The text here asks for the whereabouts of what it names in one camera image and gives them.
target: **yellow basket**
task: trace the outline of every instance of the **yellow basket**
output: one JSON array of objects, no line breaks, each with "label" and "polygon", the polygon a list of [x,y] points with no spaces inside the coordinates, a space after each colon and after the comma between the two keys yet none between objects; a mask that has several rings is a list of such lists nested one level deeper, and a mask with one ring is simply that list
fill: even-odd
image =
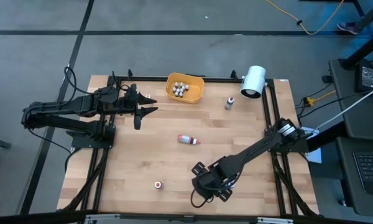
[{"label": "yellow basket", "polygon": [[[173,93],[173,87],[175,86],[176,82],[182,82],[185,85],[189,86],[189,90],[184,91],[183,98],[176,97]],[[170,97],[173,100],[179,100],[186,103],[197,103],[203,93],[204,85],[205,81],[203,81],[203,79],[200,77],[194,77],[191,75],[185,75],[181,73],[171,73],[167,79],[166,92],[168,97]]]}]

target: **gray floor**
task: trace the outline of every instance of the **gray floor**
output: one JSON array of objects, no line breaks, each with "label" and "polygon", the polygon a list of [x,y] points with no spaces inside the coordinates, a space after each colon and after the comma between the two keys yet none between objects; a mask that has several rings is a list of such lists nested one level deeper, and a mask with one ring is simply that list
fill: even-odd
[{"label": "gray floor", "polygon": [[[1,0],[0,30],[78,30],[87,3],[87,0]],[[337,3],[297,0],[287,4],[274,0],[274,3],[303,19],[309,30],[319,28],[337,6]],[[372,7],[367,1],[361,4],[365,11]],[[346,3],[326,30],[335,30],[337,22],[358,18],[352,3]],[[87,30],[296,31],[300,28],[264,0],[105,0],[95,1]],[[22,109],[33,101],[56,98],[62,70],[69,62],[75,40],[74,35],[0,35],[0,139],[12,143],[11,149],[0,149],[0,215],[16,213],[40,144],[39,139],[21,126]],[[78,86],[85,89],[90,75],[109,75],[112,70],[117,75],[125,75],[130,68],[135,75],[167,76],[182,72],[228,77],[235,69],[241,77],[249,66],[260,65],[267,69],[268,78],[289,79],[293,97],[299,101],[325,86],[320,78],[328,74],[329,60],[347,57],[367,40],[340,36],[91,35],[83,38],[75,72]],[[334,98],[335,95],[318,106]],[[302,121],[305,126],[314,127],[337,111],[338,105],[333,104]],[[71,142],[59,129],[53,140],[65,146]],[[55,210],[66,156],[63,149],[50,148],[32,213]],[[373,222],[373,217],[356,215],[351,208],[337,204],[342,195],[339,182],[315,177],[313,182],[322,215]]]}]

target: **wooden table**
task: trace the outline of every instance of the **wooden table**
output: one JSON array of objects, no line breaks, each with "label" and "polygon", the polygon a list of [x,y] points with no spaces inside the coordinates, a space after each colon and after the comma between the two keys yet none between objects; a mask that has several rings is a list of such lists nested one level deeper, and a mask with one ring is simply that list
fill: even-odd
[{"label": "wooden table", "polygon": [[[108,76],[93,75],[88,91],[106,86],[107,80]],[[222,156],[242,151],[264,136],[262,99],[243,97],[239,93],[239,83],[205,83],[201,100],[191,105],[168,98],[165,82],[135,83],[143,95],[150,94],[157,100],[155,106],[159,109],[142,120],[140,130],[134,129],[132,116],[116,116],[116,139],[108,155],[100,212],[279,215],[274,172],[268,152],[245,165],[227,202],[215,198],[202,208],[193,208],[190,203],[191,179],[194,177],[191,168],[197,162],[208,166]],[[274,80],[274,83],[281,117],[290,118],[298,124],[288,80]],[[274,122],[270,93],[267,93]],[[224,105],[229,96],[235,97],[235,103],[227,111]],[[202,143],[180,144],[177,142],[179,134],[193,136]],[[68,205],[85,183],[91,153],[91,149],[82,149],[70,159],[58,208]],[[318,212],[306,160],[295,153],[290,153],[288,159],[294,187],[309,207]],[[163,183],[162,190],[154,187],[154,182],[158,180]],[[88,208],[92,207],[94,193],[93,186]],[[290,213],[285,187],[283,195]],[[195,204],[202,201],[195,194]]]}]

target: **person's foot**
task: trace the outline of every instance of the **person's foot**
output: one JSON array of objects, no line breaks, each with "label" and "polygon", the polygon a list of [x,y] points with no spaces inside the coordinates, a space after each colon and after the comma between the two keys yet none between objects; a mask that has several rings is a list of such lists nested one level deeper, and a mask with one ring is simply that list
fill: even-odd
[{"label": "person's foot", "polygon": [[359,29],[356,26],[356,22],[340,22],[337,24],[338,29],[341,29],[343,31],[348,31],[354,35],[358,35],[362,29]]}]

